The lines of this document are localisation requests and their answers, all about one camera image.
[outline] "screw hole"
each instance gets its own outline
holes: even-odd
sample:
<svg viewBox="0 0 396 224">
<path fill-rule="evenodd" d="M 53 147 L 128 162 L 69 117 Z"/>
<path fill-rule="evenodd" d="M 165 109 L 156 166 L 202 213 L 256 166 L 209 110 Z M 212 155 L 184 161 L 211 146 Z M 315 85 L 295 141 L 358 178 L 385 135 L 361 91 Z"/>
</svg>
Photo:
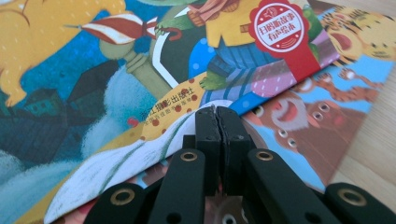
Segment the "screw hole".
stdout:
<svg viewBox="0 0 396 224">
<path fill-rule="evenodd" d="M 115 191 L 110 198 L 114 205 L 125 205 L 134 199 L 134 191 L 131 189 L 119 189 Z"/>
<path fill-rule="evenodd" d="M 262 161 L 271 161 L 274 156 L 269 152 L 260 151 L 256 154 L 256 157 Z"/>
<path fill-rule="evenodd" d="M 197 156 L 197 154 L 195 154 L 193 152 L 185 152 L 185 153 L 181 154 L 180 158 L 183 161 L 195 161 L 198 158 L 198 156 Z"/>
<path fill-rule="evenodd" d="M 305 218 L 310 223 L 321 223 L 320 217 L 315 213 L 305 213 Z"/>
<path fill-rule="evenodd" d="M 340 189 L 338 190 L 338 196 L 340 196 L 340 198 L 346 203 L 350 203 L 355 206 L 365 206 L 367 204 L 363 195 L 353 189 Z"/>
<path fill-rule="evenodd" d="M 169 224 L 177 224 L 181 222 L 181 215 L 179 213 L 171 213 L 166 217 L 166 222 Z"/>
</svg>

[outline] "wooden table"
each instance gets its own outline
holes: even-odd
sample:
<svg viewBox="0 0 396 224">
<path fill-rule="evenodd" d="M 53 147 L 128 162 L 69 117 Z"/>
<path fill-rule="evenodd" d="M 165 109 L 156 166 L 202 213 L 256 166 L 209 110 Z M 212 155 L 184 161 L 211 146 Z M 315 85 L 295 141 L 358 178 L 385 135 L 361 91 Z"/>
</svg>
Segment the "wooden table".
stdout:
<svg viewBox="0 0 396 224">
<path fill-rule="evenodd" d="M 323 0 L 396 17 L 395 0 Z M 396 213 L 396 68 L 332 182 L 366 189 Z"/>
</svg>

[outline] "black clamp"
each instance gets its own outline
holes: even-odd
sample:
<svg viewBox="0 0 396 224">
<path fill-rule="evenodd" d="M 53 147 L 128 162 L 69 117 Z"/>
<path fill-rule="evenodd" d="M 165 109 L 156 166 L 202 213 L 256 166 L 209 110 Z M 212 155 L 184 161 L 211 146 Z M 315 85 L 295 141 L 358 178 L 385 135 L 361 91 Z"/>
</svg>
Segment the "black clamp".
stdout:
<svg viewBox="0 0 396 224">
<path fill-rule="evenodd" d="M 201 224 L 205 196 L 243 196 L 249 224 L 396 223 L 396 215 L 363 189 L 307 187 L 275 152 L 256 148 L 240 118 L 226 107 L 196 112 L 196 135 L 185 135 L 166 176 L 141 187 L 107 189 L 84 223 Z"/>
</svg>

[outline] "yellow illustration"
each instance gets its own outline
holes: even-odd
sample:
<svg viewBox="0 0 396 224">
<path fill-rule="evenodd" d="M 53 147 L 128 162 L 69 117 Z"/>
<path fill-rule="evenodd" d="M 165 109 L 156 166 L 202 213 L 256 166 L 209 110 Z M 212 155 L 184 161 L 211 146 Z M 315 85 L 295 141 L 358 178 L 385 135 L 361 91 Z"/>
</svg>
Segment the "yellow illustration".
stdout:
<svg viewBox="0 0 396 224">
<path fill-rule="evenodd" d="M 354 63 L 362 54 L 386 61 L 396 60 L 396 20 L 377 13 L 337 7 L 321 20 L 341 54 L 334 64 Z"/>
<path fill-rule="evenodd" d="M 0 6 L 0 88 L 8 95 L 6 105 L 14 106 L 26 96 L 20 81 L 27 70 L 78 34 L 78 29 L 68 29 L 66 24 L 90 22 L 102 10 L 120 14 L 125 2 L 17 0 Z"/>
</svg>

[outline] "book cover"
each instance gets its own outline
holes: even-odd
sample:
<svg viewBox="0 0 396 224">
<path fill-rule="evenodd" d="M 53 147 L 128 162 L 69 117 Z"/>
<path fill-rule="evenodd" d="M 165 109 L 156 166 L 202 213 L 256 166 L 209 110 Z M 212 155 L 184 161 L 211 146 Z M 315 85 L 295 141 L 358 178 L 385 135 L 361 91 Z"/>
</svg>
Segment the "book cover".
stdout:
<svg viewBox="0 0 396 224">
<path fill-rule="evenodd" d="M 0 3 L 2 222 L 51 222 L 179 149 L 196 109 L 242 114 L 338 58 L 305 1 L 142 2 Z"/>
<path fill-rule="evenodd" d="M 324 190 L 394 66 L 392 38 L 396 35 L 389 27 L 394 27 L 395 19 L 317 1 L 310 4 L 340 59 L 257 106 L 243 121 L 258 147 L 271 148 L 308 186 Z M 165 175 L 170 160 L 127 182 L 151 185 Z M 94 203 L 95 199 L 58 221 L 82 223 Z M 248 223 L 241 199 L 207 197 L 205 223 Z"/>
</svg>

